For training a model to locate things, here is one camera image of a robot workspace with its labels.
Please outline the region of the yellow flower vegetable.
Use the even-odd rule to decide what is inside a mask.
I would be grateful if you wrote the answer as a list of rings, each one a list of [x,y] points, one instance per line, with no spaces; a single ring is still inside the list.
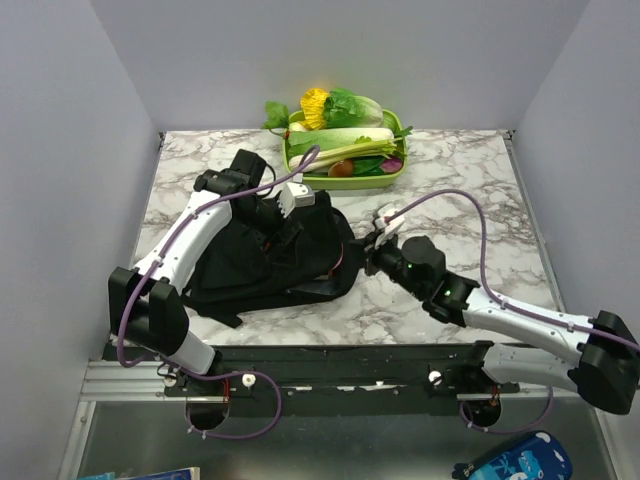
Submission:
[[[330,94],[321,88],[307,90],[300,99],[304,114],[303,126],[307,130],[320,130],[326,126],[324,117],[325,102]]]

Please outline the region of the blue pencil case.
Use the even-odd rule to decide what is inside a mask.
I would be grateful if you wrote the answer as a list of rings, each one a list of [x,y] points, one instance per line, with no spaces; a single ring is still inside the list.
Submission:
[[[457,463],[452,479],[570,479],[568,453],[550,433],[538,430],[505,441],[466,463]]]

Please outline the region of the pink pencil case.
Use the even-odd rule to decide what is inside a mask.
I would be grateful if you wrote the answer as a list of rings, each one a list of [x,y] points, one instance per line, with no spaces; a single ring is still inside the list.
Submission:
[[[335,265],[328,272],[329,276],[333,276],[334,274],[337,273],[339,267],[341,266],[341,264],[342,264],[342,262],[344,260],[344,251],[345,251],[344,244],[341,244],[340,247],[341,247],[340,256],[339,256],[337,262],[335,263]]]

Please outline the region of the aluminium rail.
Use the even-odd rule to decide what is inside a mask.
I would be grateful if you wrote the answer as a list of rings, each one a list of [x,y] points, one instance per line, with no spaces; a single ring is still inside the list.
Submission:
[[[515,353],[499,358],[498,372],[487,375],[465,363],[460,356],[446,354],[427,358],[424,351],[264,350],[232,349],[225,357],[228,379],[199,380],[159,363],[142,362],[126,369],[116,362],[91,363],[85,375],[85,397],[107,398],[214,398],[227,394],[247,397],[260,388],[278,386],[291,392],[351,393],[400,391],[416,387],[434,396],[485,399],[495,388],[506,394],[544,392],[576,395],[567,364],[525,349],[520,362]]]

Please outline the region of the black student backpack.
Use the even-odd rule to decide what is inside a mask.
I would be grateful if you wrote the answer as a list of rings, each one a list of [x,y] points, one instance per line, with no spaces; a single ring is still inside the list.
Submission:
[[[245,312],[332,301],[354,286],[362,246],[324,191],[291,214],[304,230],[292,240],[256,240],[250,220],[233,218],[209,243],[183,291],[184,305],[232,328]],[[336,274],[328,272],[340,256]]]

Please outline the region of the long white green cabbage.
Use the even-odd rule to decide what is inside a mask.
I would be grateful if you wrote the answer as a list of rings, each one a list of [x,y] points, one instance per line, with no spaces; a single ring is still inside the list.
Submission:
[[[320,150],[331,150],[354,144],[358,139],[371,141],[393,140],[394,132],[388,128],[336,128],[313,131],[291,131],[285,141],[287,159],[307,152],[313,145]]]

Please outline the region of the green vegetable tray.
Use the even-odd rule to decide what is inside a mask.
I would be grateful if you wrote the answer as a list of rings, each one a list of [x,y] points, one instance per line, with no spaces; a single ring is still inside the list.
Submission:
[[[383,116],[383,127],[389,127],[395,134],[405,129],[400,118],[393,111],[383,109]],[[301,121],[303,118],[304,115],[301,110],[294,111],[289,115],[289,121],[291,123]],[[286,140],[282,141],[282,154],[284,169],[286,173],[289,173],[292,169],[289,167],[289,146],[286,143]],[[397,171],[385,175],[361,175],[355,177],[334,178],[327,175],[305,173],[304,181],[314,190],[362,190],[385,188],[392,185],[398,177],[404,173],[406,167],[409,165],[406,138],[397,142],[397,149],[394,152],[394,157],[402,160],[402,165],[397,168]]]

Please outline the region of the green celery stalks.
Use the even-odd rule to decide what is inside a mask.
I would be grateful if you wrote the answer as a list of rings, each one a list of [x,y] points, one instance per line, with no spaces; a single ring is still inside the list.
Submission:
[[[347,146],[321,150],[319,146],[313,146],[308,152],[292,157],[286,166],[290,171],[300,169],[302,172],[312,172],[325,167],[330,167],[346,159],[358,159],[362,157],[391,157],[404,158],[406,152],[394,139],[377,141],[358,141]]]

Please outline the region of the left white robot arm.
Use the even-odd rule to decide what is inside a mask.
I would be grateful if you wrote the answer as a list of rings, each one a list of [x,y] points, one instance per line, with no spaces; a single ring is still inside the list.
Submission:
[[[265,167],[259,155],[239,150],[230,167],[199,175],[187,206],[162,240],[133,268],[118,267],[110,275],[110,329],[123,367],[140,362],[125,355],[124,343],[130,341],[181,368],[197,393],[209,395],[220,387],[222,355],[191,331],[182,293],[197,261],[232,218],[245,215],[262,226],[277,225],[314,204],[300,169],[264,185]],[[274,204],[266,204],[260,194],[273,185],[282,190]]]

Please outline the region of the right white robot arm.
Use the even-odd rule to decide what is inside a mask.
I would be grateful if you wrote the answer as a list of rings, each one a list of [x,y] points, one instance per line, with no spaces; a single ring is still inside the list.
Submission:
[[[446,267],[426,236],[362,240],[367,274],[382,272],[444,323],[487,330],[520,341],[493,344],[464,362],[460,379],[480,392],[494,382],[530,383],[577,393],[605,412],[630,412],[639,384],[639,345],[620,316],[573,315],[535,307],[485,289]]]

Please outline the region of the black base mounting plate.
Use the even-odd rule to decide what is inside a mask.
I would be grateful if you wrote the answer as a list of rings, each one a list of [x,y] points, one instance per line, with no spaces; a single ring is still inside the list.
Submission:
[[[234,417],[454,415],[460,397],[518,392],[482,371],[490,345],[229,346],[227,385],[179,374],[165,394],[198,412],[226,407]]]

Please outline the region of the green lettuce head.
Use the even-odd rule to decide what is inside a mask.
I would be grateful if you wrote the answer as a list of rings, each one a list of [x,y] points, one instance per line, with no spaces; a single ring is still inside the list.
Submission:
[[[382,125],[382,107],[373,99],[336,88],[324,103],[326,128],[377,128]]]

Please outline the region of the green leaf sprig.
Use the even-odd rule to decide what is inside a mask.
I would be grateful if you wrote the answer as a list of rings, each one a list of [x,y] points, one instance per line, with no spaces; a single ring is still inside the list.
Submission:
[[[288,128],[289,110],[284,103],[277,101],[266,101],[264,109],[267,118],[261,126],[262,129],[274,130]]]

